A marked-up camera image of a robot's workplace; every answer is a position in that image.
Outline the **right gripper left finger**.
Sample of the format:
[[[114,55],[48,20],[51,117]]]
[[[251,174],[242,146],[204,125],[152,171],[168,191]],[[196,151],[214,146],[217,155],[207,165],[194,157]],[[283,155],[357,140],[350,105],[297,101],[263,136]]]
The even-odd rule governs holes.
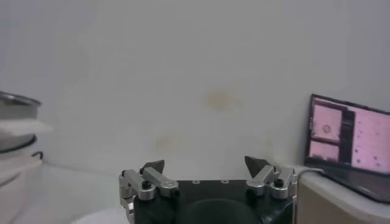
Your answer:
[[[146,163],[136,170],[123,170],[119,175],[119,202],[127,213],[134,198],[151,201],[157,195],[175,200],[179,195],[179,182],[163,175],[164,160]]]

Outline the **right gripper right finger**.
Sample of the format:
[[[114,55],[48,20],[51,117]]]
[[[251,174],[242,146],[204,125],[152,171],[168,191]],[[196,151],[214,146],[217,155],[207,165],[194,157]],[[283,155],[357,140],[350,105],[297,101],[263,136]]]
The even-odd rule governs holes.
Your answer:
[[[244,161],[251,178],[246,187],[256,197],[263,196],[266,188],[276,200],[292,198],[297,202],[297,172],[291,167],[274,166],[265,159],[245,156]]]

